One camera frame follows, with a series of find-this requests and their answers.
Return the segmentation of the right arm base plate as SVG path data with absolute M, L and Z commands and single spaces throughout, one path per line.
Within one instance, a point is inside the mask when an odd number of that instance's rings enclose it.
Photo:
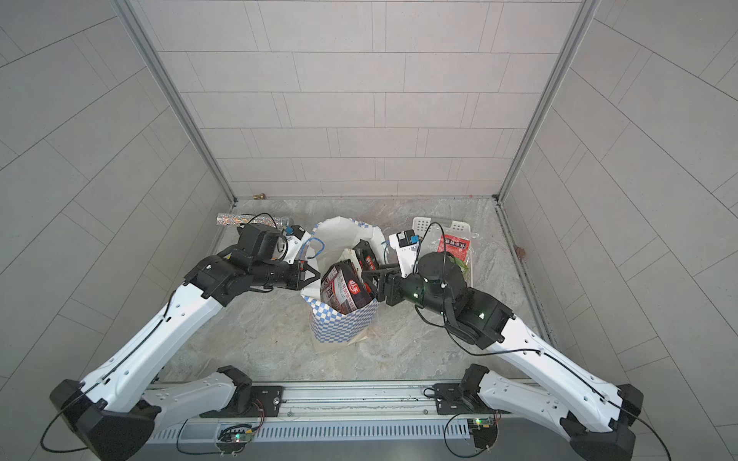
M 494 410 L 478 396 L 462 388 L 460 382 L 436 383 L 424 391 L 424 396 L 434 402 L 438 415 L 492 415 Z

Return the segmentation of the blue checkered paper bag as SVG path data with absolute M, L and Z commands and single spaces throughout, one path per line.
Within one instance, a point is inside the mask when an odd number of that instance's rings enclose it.
M 309 306 L 313 347 L 319 352 L 336 350 L 365 338 L 380 302 L 361 278 L 366 261 L 370 268 L 386 263 L 382 230 L 353 218 L 334 217 L 318 223 L 303 245 L 300 260 L 317 270 L 320 279 L 300 291 Z

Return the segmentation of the white plastic basket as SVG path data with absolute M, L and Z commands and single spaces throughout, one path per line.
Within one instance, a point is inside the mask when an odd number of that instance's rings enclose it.
M 465 282 L 473 285 L 473 234 L 471 226 L 463 221 L 446 218 L 416 216 L 412 230 L 421 239 L 420 253 L 449 252 L 460 268 Z

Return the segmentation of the circuit board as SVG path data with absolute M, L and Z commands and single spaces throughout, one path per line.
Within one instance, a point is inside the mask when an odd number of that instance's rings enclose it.
M 499 423 L 495 418 L 469 419 L 467 424 L 476 449 L 487 451 L 496 444 L 499 436 Z
M 219 432 L 216 445 L 221 451 L 238 451 L 249 444 L 255 435 L 255 428 L 250 424 L 239 424 L 223 428 Z

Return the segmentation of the left circuit board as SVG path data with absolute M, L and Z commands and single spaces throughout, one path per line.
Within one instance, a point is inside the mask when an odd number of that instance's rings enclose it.
M 238 451 L 249 444 L 255 435 L 255 428 L 250 424 L 239 424 L 223 428 L 219 432 L 216 445 L 221 451 Z

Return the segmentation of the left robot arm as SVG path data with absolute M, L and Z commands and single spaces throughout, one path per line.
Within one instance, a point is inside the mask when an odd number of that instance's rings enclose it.
M 127 344 L 83 380 L 63 380 L 50 394 L 57 416 L 100 460 L 128 460 L 156 432 L 201 415 L 264 414 L 253 382 L 234 366 L 207 378 L 151 390 L 163 366 L 201 326 L 244 293 L 300 291 L 320 279 L 307 262 L 311 234 L 247 223 L 238 242 L 205 257 L 165 306 Z

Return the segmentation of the aluminium mounting rail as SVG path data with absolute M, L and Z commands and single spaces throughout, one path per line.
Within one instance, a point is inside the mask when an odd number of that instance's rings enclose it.
M 281 409 L 275 418 L 356 417 L 379 420 L 426 413 L 438 415 L 434 402 L 423 393 L 432 385 L 420 381 L 388 381 L 298 383 L 290 386 L 252 384 L 246 388 L 284 386 Z M 473 396 L 478 396 L 494 413 L 512 414 L 542 426 L 555 426 L 569 414 L 563 402 L 543 388 L 520 380 L 508 380 L 492 372 L 484 376 L 478 391 L 471 390 L 470 381 L 463 382 L 461 386 Z

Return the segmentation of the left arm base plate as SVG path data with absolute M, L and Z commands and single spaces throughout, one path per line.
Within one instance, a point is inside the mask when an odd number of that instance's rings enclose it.
M 200 418 L 275 418 L 279 416 L 284 386 L 251 386 L 236 389 L 234 397 L 220 410 L 199 415 Z

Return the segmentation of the black red condiment packet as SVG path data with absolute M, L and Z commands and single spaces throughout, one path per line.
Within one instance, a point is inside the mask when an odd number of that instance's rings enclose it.
M 359 243 L 351 249 L 350 257 L 355 272 L 362 280 L 376 280 L 375 272 L 378 270 L 379 262 L 367 240 L 359 240 Z

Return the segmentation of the right circuit board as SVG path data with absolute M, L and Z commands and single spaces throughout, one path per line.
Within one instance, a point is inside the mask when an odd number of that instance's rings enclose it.
M 499 423 L 495 418 L 469 419 L 467 424 L 476 449 L 487 451 L 496 444 L 499 436 Z

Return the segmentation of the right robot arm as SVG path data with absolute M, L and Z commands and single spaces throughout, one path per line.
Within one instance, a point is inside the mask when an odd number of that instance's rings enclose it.
M 615 385 L 584 370 L 534 333 L 509 307 L 471 288 L 447 253 L 419 257 L 408 273 L 398 264 L 366 271 L 362 278 L 388 305 L 412 303 L 441 316 L 443 328 L 461 349 L 478 357 L 501 357 L 537 382 L 511 384 L 480 365 L 467 369 L 461 399 L 473 412 L 501 410 L 524 416 L 565 438 L 585 460 L 630 460 L 643 393 Z

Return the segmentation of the clear red label packet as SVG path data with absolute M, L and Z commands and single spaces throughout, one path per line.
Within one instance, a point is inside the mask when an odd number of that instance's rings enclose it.
M 445 234 L 437 245 L 437 251 L 449 253 L 459 263 L 469 265 L 471 243 L 471 238 L 467 235 Z

